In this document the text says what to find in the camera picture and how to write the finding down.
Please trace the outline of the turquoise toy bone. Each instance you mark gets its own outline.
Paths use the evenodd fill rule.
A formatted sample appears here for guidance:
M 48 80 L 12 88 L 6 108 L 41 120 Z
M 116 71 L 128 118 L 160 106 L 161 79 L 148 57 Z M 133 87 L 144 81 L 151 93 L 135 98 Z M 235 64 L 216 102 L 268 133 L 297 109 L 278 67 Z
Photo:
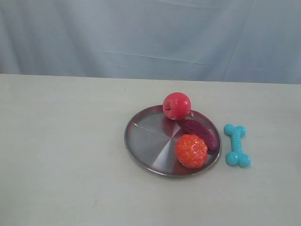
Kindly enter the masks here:
M 241 144 L 241 138 L 246 135 L 245 127 L 227 124 L 224 126 L 223 131 L 225 135 L 230 137 L 231 141 L 231 151 L 225 156 L 226 163 L 230 166 L 249 167 L 251 165 L 251 158 L 243 152 Z

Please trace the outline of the round steel plate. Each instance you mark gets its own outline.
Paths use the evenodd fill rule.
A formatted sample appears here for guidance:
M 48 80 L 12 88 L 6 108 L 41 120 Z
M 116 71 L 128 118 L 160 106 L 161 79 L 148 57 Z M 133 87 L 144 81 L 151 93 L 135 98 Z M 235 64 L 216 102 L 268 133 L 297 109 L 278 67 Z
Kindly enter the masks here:
M 136 113 L 124 132 L 125 147 L 142 168 L 172 178 L 201 174 L 214 167 L 222 155 L 222 141 L 218 129 L 203 114 L 191 110 L 187 119 L 204 125 L 217 141 L 217 149 L 208 151 L 204 165 L 197 169 L 184 167 L 175 154 L 178 139 L 185 131 L 177 121 L 167 118 L 161 105 L 147 107 Z

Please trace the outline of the red toy apple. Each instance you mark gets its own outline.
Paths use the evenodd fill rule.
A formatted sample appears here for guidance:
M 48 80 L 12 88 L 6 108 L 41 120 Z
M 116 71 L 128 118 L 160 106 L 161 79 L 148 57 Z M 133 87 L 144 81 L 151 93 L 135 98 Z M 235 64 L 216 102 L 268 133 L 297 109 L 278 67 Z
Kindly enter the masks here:
M 182 120 L 189 115 L 191 101 L 187 95 L 181 92 L 169 94 L 163 101 L 163 112 L 171 120 Z

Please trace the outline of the purple toy pickle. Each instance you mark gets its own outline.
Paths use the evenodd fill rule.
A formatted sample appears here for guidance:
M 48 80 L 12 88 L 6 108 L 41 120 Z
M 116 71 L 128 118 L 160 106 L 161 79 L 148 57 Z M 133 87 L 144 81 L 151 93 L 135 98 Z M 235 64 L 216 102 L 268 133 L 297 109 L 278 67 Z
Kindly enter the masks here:
M 196 120 L 186 119 L 182 122 L 184 131 L 191 135 L 196 135 L 203 139 L 208 149 L 215 150 L 219 148 L 217 139 L 214 138 L 209 129 Z

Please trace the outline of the orange toy raspberry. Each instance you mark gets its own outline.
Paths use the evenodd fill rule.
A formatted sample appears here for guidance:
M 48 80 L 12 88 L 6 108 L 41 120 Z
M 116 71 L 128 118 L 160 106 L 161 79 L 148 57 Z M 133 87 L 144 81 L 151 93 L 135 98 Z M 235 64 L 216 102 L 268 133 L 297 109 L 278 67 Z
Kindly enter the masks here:
M 178 161 L 186 168 L 201 168 L 207 161 L 208 148 L 204 140 L 197 135 L 185 134 L 175 146 Z

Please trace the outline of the white backdrop cloth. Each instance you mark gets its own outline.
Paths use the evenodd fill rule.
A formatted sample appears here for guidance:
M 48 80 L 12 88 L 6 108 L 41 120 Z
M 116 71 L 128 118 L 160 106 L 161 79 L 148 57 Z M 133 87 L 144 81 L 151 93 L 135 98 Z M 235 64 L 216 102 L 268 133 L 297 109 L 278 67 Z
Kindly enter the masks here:
M 298 84 L 298 0 L 3 0 L 0 71 Z

